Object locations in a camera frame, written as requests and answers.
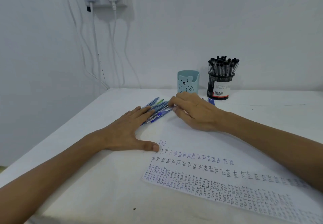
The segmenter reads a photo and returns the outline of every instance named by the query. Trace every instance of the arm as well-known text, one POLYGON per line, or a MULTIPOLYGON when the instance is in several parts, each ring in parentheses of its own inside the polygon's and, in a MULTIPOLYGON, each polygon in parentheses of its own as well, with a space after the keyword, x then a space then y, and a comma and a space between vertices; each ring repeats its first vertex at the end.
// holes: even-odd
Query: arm
POLYGON ((158 151, 158 144, 135 137, 135 130, 153 113, 147 112, 149 108, 137 107, 127 112, 107 127, 83 137, 62 153, 0 188, 1 223, 24 223, 63 182, 100 150, 158 151))
POLYGON ((173 105, 177 116, 192 128, 234 135, 323 192, 322 144, 225 112, 195 93, 178 93, 169 101, 173 105))

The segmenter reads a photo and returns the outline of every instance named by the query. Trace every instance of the hand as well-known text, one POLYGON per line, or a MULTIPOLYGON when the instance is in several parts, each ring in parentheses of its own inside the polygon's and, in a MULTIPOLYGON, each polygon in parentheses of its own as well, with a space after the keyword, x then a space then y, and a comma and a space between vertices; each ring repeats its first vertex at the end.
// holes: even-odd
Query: hand
POLYGON ((139 149, 145 151, 159 151, 159 145, 151 142, 138 140, 135 131, 146 121, 154 110, 148 112, 150 107, 136 107, 132 111, 126 112, 119 119, 105 128, 92 132, 94 140, 99 143, 100 149, 113 151, 139 149))
POLYGON ((177 93, 168 102, 176 115, 197 130, 220 131, 225 111, 201 99, 196 93, 177 93))

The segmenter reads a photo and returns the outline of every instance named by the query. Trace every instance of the paper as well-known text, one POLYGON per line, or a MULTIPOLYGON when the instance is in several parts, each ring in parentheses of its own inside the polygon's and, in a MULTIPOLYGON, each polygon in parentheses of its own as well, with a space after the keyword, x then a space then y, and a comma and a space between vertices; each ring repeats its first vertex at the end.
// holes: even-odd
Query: paper
POLYGON ((167 123, 144 181, 295 223, 323 223, 323 194, 230 135, 167 123))

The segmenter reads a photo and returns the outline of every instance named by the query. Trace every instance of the black mesh pen holder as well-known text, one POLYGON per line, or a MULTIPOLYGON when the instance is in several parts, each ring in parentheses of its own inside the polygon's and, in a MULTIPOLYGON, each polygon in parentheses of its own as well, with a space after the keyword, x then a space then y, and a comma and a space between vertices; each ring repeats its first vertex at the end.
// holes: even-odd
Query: black mesh pen holder
POLYGON ((226 100, 229 98, 230 81, 232 81, 235 73, 231 76, 213 76, 209 73, 209 84, 207 86, 207 97, 214 100, 226 100))

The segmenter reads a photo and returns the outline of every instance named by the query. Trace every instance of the finger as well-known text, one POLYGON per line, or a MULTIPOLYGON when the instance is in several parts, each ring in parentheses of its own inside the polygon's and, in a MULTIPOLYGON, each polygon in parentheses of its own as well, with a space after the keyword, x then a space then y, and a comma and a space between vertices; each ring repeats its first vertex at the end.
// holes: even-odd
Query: finger
POLYGON ((151 110, 149 112, 146 112, 144 113, 143 115, 141 115, 139 118, 138 118, 138 123, 139 125, 141 125, 144 121, 146 121, 151 115, 153 115, 155 112, 155 110, 151 110))
POLYGON ((138 140, 135 141, 135 149, 140 149, 144 151, 153 151, 158 152, 159 151, 159 145, 155 142, 148 141, 148 140, 138 140))
POLYGON ((198 94, 196 94, 196 93, 191 94, 186 91, 184 91, 182 93, 177 93, 176 97, 181 98, 182 100, 193 102, 195 104, 200 103, 202 100, 202 98, 200 98, 198 94))
POLYGON ((130 111, 127 111, 124 115, 121 116, 121 118, 126 117, 129 113, 130 111))
POLYGON ((175 97, 173 96, 169 102, 168 102, 168 106, 172 107, 174 105, 180 106, 181 108, 183 108, 185 111, 187 112, 191 112, 192 111, 192 103, 186 100, 183 100, 181 98, 175 97))
POLYGON ((180 107, 174 107, 173 111, 176 113, 176 115, 182 119, 185 123, 187 123, 188 125, 192 125, 194 119, 188 115, 186 112, 184 112, 183 109, 181 109, 180 107))
POLYGON ((150 109, 150 106, 144 107, 138 111, 136 111, 132 116, 134 118, 140 117, 141 115, 143 115, 144 113, 148 112, 148 110, 150 109))
POLYGON ((137 106, 134 110, 132 110, 130 113, 128 113, 129 116, 131 116, 132 114, 134 114, 136 111, 140 110, 140 106, 137 106))
POLYGON ((190 98, 191 95, 192 94, 190 94, 190 93, 188 93, 186 91, 183 91, 181 93, 177 93, 176 94, 176 97, 181 98, 182 100, 189 100, 189 98, 190 98))

